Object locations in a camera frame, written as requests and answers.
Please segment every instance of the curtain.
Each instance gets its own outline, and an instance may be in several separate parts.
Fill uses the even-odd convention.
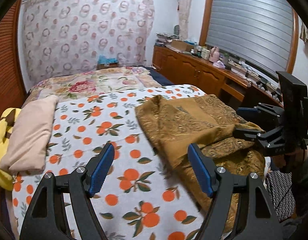
[[[143,65],[153,0],[27,0],[26,69],[35,84],[96,69],[100,56]]]
[[[302,27],[301,27],[300,39],[308,43],[308,29],[303,22],[302,22]]]
[[[190,15],[190,7],[192,0],[179,1],[179,19],[180,19],[180,40],[184,41],[188,38],[188,23]]]

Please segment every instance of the window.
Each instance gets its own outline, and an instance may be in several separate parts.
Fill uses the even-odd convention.
[[[293,10],[286,0],[213,0],[206,44],[235,54],[270,76],[286,71],[293,36]]]

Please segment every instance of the bed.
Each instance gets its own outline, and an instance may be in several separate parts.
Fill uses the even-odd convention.
[[[124,80],[136,83],[121,86]],[[78,82],[90,83],[84,86]],[[101,192],[91,200],[109,240],[194,239],[205,213],[168,170],[165,160],[153,151],[137,123],[134,108],[158,94],[176,99],[198,97],[204,92],[191,85],[173,85],[153,68],[124,67],[45,80],[32,88],[24,105],[50,94],[57,94],[60,102],[46,168],[39,175],[19,174],[12,199],[7,201],[15,237],[42,175],[47,171],[70,173],[110,141],[115,160]],[[69,195],[64,197],[72,236],[80,239]],[[128,217],[131,212],[133,220]]]

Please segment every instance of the dark blue blanket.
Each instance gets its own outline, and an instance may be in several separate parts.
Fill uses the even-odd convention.
[[[157,81],[158,83],[160,83],[162,86],[172,86],[174,85],[171,81],[169,81],[166,77],[164,77],[162,74],[158,73],[155,69],[153,69],[152,67],[144,67],[147,70],[150,71],[150,75],[152,76],[152,78]]]

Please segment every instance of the metal screw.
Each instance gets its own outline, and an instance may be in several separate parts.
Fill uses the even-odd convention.
[[[44,175],[44,178],[45,179],[49,179],[52,177],[52,173],[51,172],[47,172],[45,175]]]
[[[251,176],[252,179],[257,179],[258,178],[258,175],[255,172],[252,172],[250,174],[250,176]]]
[[[218,167],[218,168],[217,168],[217,171],[218,171],[219,173],[225,173],[226,169],[225,169],[224,167]]]
[[[85,167],[78,167],[78,168],[76,169],[76,171],[77,171],[78,173],[83,173],[83,172],[85,171]]]

